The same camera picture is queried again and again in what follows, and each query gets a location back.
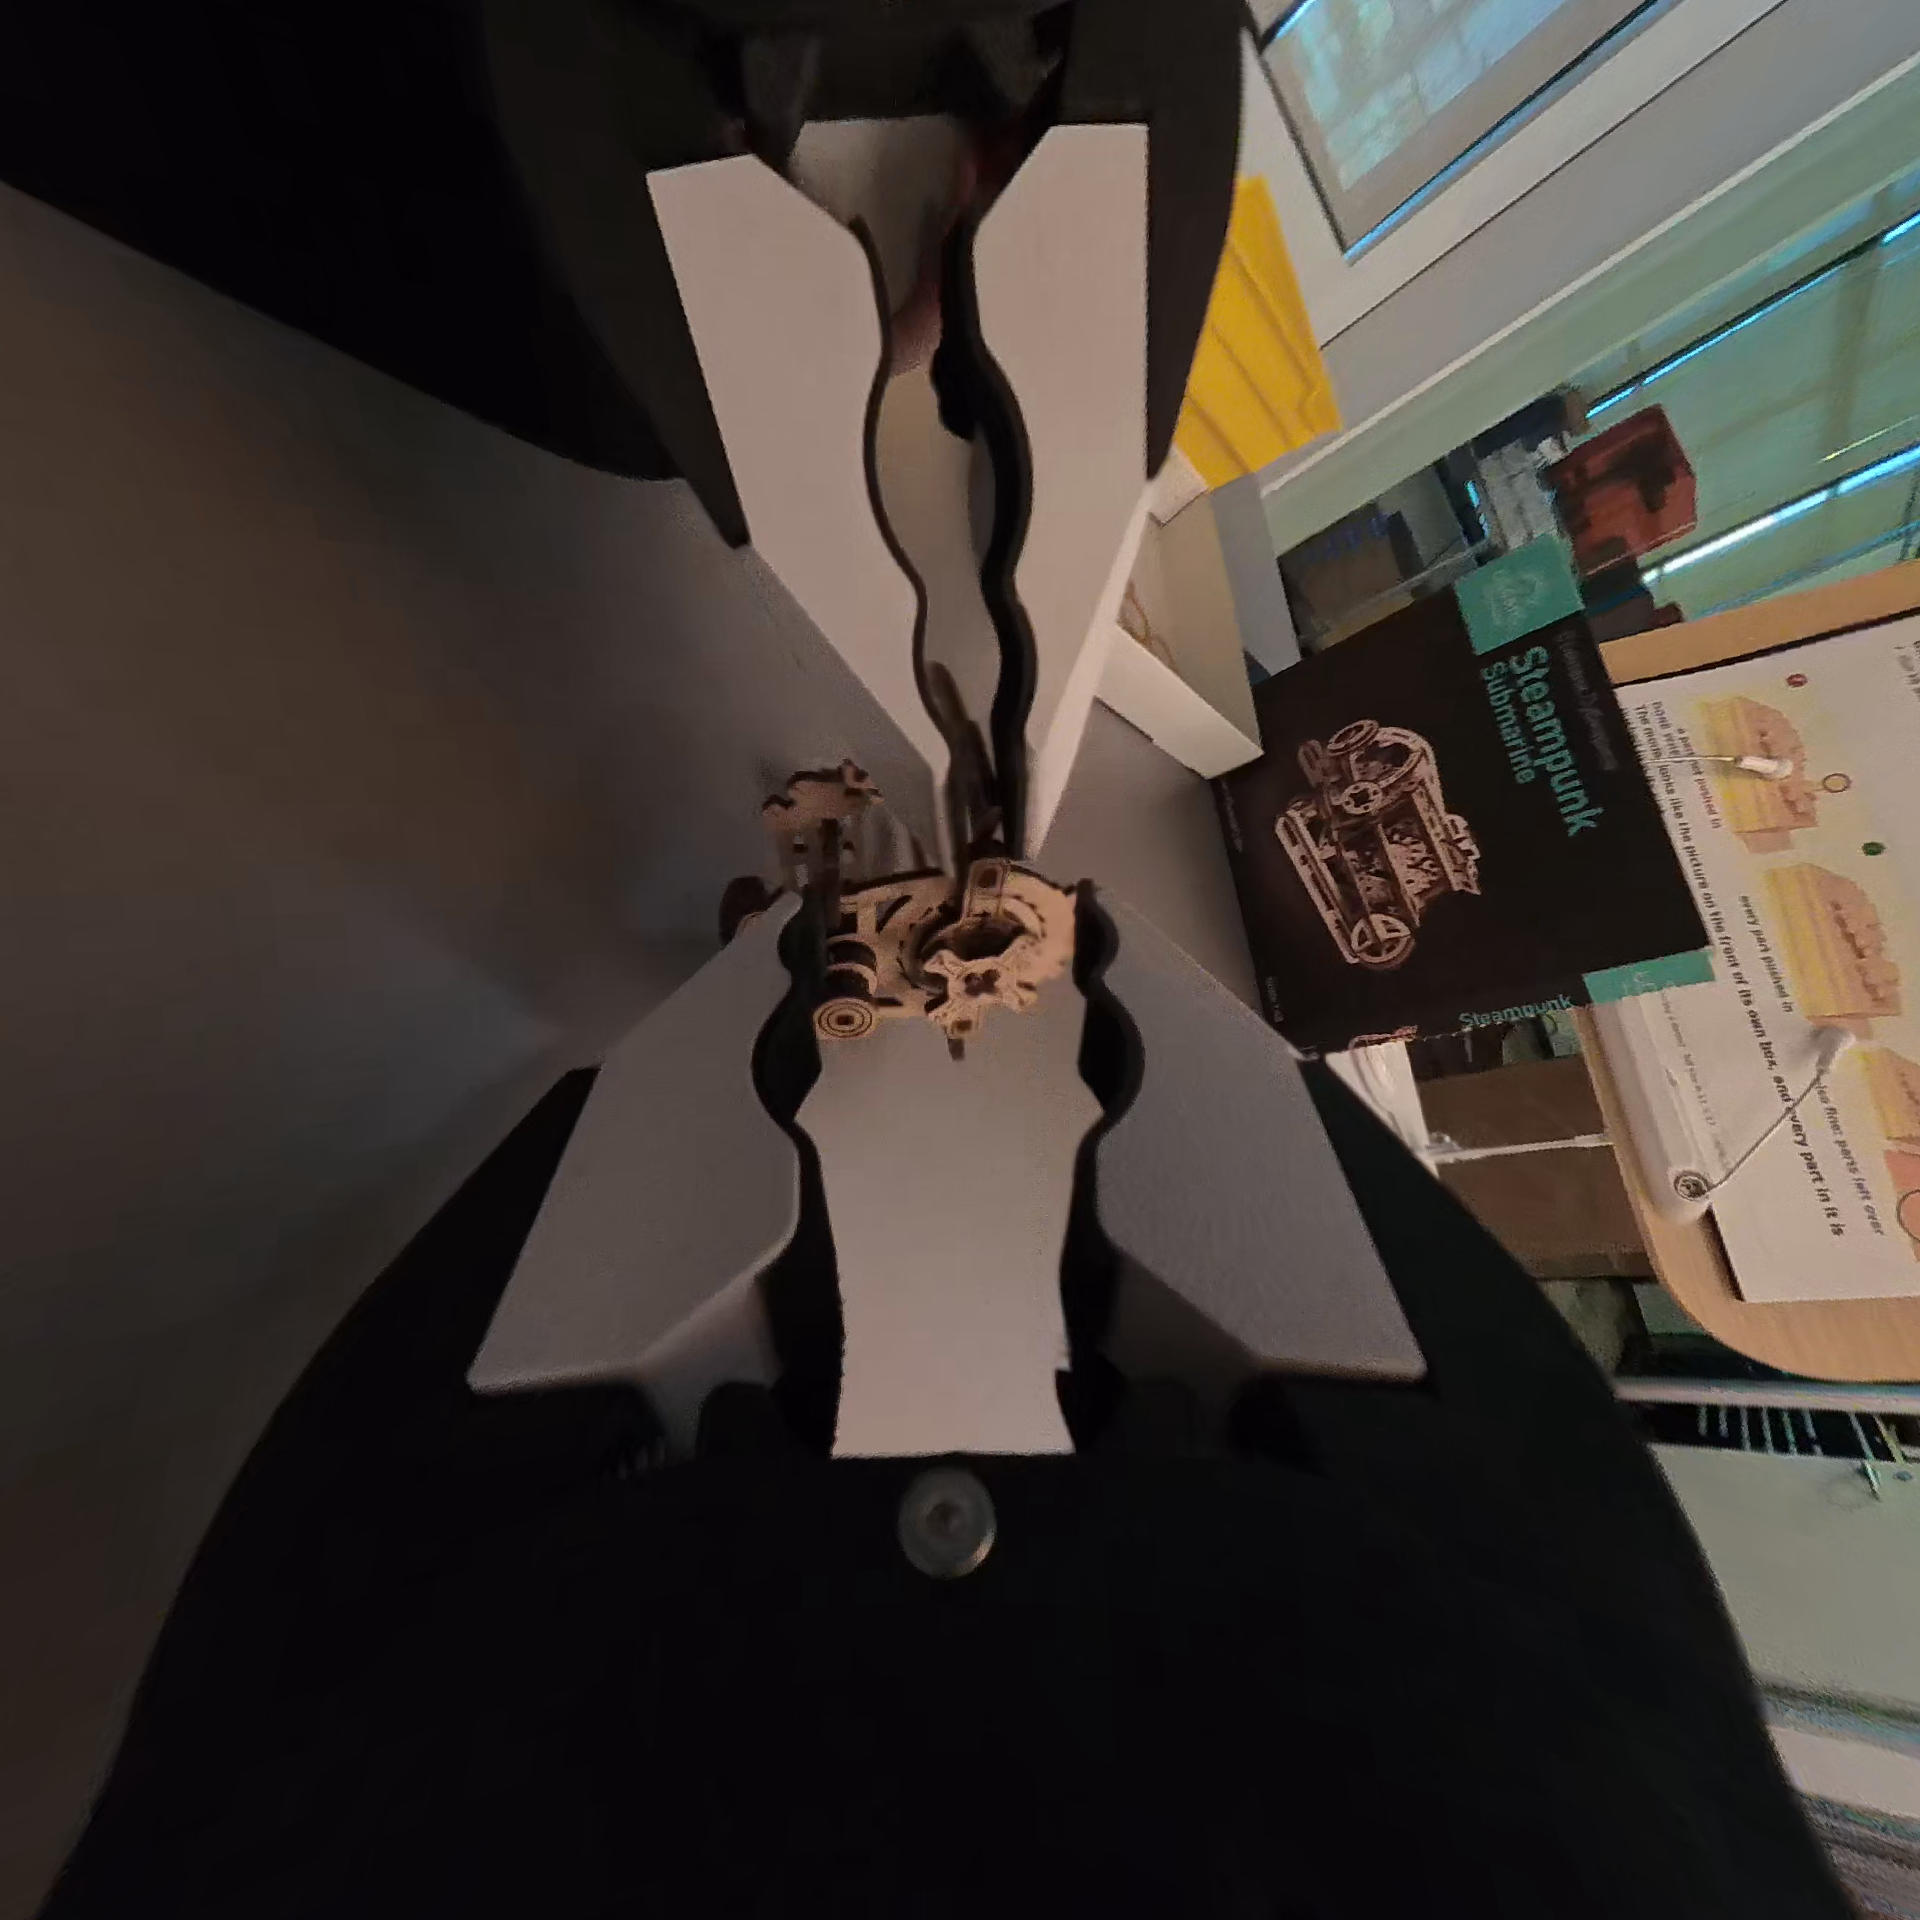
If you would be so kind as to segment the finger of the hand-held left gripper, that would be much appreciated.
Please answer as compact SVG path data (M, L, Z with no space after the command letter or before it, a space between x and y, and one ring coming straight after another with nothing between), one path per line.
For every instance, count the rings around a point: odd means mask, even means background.
M755 154L647 175L759 562L903 737L903 769L849 750L891 811L954 865L954 746L923 688L926 590L881 504L890 373L872 237Z
M1056 125L944 250L1008 850L1041 859L1146 521L1147 125Z

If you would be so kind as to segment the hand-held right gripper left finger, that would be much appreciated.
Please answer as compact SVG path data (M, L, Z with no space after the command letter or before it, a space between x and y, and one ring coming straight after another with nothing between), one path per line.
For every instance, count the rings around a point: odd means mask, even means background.
M472 1360L480 1395L634 1386L688 1454L713 1389L774 1384L761 1277L803 1218L755 1050L794 987L783 895L612 1045Z

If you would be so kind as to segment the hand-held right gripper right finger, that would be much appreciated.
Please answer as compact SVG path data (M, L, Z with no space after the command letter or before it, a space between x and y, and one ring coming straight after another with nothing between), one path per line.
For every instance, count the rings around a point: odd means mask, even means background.
M1209 1439L1262 1382L1417 1386L1422 1344L1299 1053L1182 945L1075 894L1073 1155L1056 1373L1073 1449L1168 1415Z

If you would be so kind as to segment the wooden gear model assembly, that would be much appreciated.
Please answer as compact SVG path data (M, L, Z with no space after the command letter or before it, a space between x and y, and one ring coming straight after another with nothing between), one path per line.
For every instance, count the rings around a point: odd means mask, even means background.
M872 775L843 758L803 769L761 805L779 881L735 877L718 904L730 944L785 895L824 909L824 973L811 1024L822 1040L872 1037L890 1021L928 1021L962 1057L987 1015L1026 1015L1073 966L1076 891L1015 861L991 839L960 872L926 861L876 870L883 823Z

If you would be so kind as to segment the dark wooden link part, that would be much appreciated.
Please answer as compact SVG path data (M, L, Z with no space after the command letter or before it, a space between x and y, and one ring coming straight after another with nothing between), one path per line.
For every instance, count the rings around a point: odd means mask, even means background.
M940 851L954 891L960 891L983 857L1025 850L1025 775L1002 769L987 730L966 709L944 663L920 664L920 693L947 751L936 777Z

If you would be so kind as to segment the black model kit box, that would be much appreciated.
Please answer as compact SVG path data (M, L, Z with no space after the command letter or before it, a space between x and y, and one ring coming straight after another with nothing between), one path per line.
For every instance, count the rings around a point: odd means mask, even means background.
M1559 541L1255 688L1217 813L1267 1018L1308 1056L1712 981L1712 936Z

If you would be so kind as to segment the yellow plastic bin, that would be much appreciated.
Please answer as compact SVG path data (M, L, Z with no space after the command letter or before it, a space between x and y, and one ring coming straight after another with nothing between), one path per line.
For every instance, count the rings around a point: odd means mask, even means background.
M1343 429L1332 376L1274 193L1234 185L1228 237L1194 351L1174 448L1206 490Z

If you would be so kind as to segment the glass window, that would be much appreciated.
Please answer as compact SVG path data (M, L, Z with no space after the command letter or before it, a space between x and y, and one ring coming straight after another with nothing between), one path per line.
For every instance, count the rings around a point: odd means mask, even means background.
M1908 2L1241 5L1239 170L1316 342L1504 217L1615 261L1915 70Z

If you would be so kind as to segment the white cardboard box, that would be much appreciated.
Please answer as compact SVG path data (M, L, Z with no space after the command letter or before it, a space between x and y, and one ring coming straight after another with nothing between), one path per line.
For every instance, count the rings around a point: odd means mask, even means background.
M1146 517L1096 694L1191 773L1214 779L1262 753L1255 685L1294 627L1257 481L1209 486L1178 448Z

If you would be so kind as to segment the printed task sheet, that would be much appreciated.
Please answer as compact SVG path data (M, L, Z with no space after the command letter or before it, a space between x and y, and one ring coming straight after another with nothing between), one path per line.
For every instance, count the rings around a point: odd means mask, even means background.
M1918 1289L1915 617L1623 690L1708 973L1598 1015L1655 1209L1751 1305Z

